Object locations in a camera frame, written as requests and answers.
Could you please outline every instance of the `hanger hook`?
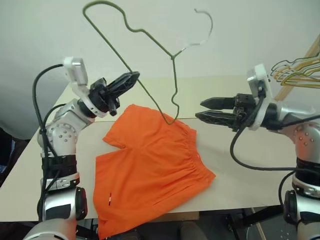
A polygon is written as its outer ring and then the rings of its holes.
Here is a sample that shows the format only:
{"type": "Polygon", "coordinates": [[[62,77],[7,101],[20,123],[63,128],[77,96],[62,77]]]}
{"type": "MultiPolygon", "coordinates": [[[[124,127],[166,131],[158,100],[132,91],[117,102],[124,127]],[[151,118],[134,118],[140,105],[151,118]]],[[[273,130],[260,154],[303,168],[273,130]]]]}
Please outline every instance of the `hanger hook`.
{"type": "Polygon", "coordinates": [[[204,40],[202,40],[202,41],[200,41],[200,42],[193,42],[193,43],[188,44],[186,47],[184,47],[184,48],[182,48],[182,49],[180,50],[180,53],[182,53],[184,50],[186,50],[186,49],[188,49],[188,48],[190,48],[190,47],[200,46],[200,45],[202,45],[202,44],[205,44],[205,43],[209,40],[209,38],[210,38],[210,36],[211,36],[211,33],[212,33],[212,30],[213,30],[213,28],[214,28],[214,21],[213,21],[212,16],[210,15],[209,12],[207,12],[206,10],[198,10],[198,9],[196,9],[196,8],[194,9],[194,11],[195,11],[195,13],[197,13],[197,14],[205,14],[205,15],[207,15],[207,16],[209,17],[209,19],[210,19],[210,24],[211,24],[210,30],[209,30],[209,32],[208,32],[208,36],[206,37],[206,39],[204,39],[204,40]]]}

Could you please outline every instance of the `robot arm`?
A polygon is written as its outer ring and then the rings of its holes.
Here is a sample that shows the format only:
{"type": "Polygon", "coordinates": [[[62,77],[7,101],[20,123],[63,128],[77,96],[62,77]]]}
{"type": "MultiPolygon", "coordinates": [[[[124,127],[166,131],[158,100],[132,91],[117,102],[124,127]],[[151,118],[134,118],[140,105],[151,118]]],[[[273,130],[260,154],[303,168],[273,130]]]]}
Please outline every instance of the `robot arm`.
{"type": "Polygon", "coordinates": [[[73,99],[60,108],[53,121],[46,126],[48,142],[54,149],[45,159],[43,138],[38,134],[42,148],[42,161],[48,161],[46,195],[40,206],[42,222],[38,223],[25,240],[75,240],[77,221],[87,215],[87,199],[84,188],[78,187],[80,175],[77,171],[76,143],[82,129],[104,117],[108,112],[114,116],[120,106],[118,97],[131,89],[138,80],[139,72],[124,73],[107,85],[104,78],[87,88],[88,77],[81,58],[67,57],[63,64],[73,92],[73,99]]]}
{"type": "Polygon", "coordinates": [[[271,132],[286,135],[295,144],[296,167],[310,171],[295,171],[292,177],[293,190],[285,194],[283,215],[288,223],[297,226],[299,240],[318,239],[320,238],[320,124],[316,120],[306,120],[310,117],[315,119],[316,111],[313,107],[276,102],[272,97],[268,76],[262,64],[249,73],[247,81],[252,94],[239,93],[235,97],[209,98],[201,102],[201,105],[211,110],[198,112],[195,116],[206,123],[227,126],[237,132],[263,97],[261,107],[246,127],[250,130],[264,127],[271,132]],[[233,113],[220,111],[223,109],[233,110],[233,113]]]}

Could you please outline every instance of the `orange fabric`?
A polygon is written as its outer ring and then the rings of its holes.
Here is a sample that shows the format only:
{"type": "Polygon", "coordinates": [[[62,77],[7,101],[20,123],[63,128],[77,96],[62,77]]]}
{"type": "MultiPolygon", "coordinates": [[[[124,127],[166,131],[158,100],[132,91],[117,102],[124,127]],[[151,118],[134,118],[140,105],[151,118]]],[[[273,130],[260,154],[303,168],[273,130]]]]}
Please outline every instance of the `orange fabric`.
{"type": "Polygon", "coordinates": [[[103,140],[120,149],[96,158],[100,239],[167,213],[215,178],[197,152],[196,131],[179,120],[167,125],[157,110],[130,105],[103,140]]]}

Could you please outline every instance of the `white wall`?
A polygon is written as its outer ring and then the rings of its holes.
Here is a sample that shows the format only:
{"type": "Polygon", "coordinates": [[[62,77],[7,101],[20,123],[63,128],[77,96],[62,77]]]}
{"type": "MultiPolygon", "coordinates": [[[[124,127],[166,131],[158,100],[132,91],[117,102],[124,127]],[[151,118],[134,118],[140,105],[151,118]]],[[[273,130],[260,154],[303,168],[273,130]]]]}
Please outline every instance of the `white wall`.
{"type": "MultiPolygon", "coordinates": [[[[30,138],[37,128],[31,87],[44,68],[61,63],[66,56],[79,56],[84,58],[90,78],[112,79],[127,71],[84,19],[82,7],[87,2],[0,2],[0,127],[14,136],[30,138]]],[[[193,9],[211,13],[212,38],[177,58],[179,77],[245,75],[247,69],[259,63],[270,69],[279,60],[303,56],[320,32],[319,0],[114,2],[126,11],[134,28],[149,30],[172,52],[207,34],[209,21],[193,9]]],[[[144,78],[172,77],[170,59],[142,33],[128,32],[116,10],[96,6],[88,14],[144,78]]],[[[43,77],[38,88],[42,115],[66,84],[61,69],[43,77]]],[[[279,86],[272,83],[272,88],[277,91],[279,86]]],[[[318,93],[310,89],[295,92],[313,102],[318,93]]]]}

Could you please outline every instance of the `wrinkled fabric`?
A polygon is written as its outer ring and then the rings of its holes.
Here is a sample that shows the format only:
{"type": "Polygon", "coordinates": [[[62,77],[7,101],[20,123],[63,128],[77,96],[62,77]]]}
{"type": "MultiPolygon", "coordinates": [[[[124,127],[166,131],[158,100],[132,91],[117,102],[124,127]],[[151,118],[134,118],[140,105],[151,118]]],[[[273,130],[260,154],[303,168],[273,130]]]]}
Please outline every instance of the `wrinkled fabric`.
{"type": "Polygon", "coordinates": [[[124,111],[103,138],[119,150],[96,158],[100,239],[155,219],[211,184],[215,175],[201,161],[196,134],[179,120],[166,124],[157,110],[130,105],[124,111]]]}

